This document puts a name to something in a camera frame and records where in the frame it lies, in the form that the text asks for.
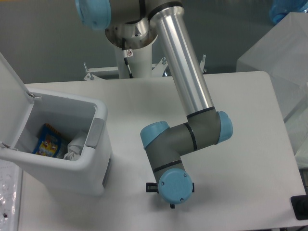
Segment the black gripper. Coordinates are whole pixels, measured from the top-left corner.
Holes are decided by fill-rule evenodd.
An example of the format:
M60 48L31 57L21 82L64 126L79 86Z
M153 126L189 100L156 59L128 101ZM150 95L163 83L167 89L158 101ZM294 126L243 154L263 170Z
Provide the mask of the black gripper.
M146 192L159 193L169 203L171 209L186 202L194 192L193 182L161 182L159 186L154 182L146 183Z

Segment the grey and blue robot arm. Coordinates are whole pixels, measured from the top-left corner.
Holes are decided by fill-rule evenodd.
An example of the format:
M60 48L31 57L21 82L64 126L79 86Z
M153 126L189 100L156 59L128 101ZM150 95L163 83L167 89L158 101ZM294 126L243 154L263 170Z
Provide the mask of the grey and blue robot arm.
M150 33L160 38L187 122L170 127L161 121L141 130L143 147L155 182L147 192L158 193L171 208L186 202L194 183L186 172L182 156L219 144L233 134L228 115L217 111L193 50L179 0L77 0L81 22L103 30L120 48L120 59L130 78L135 50L151 43Z

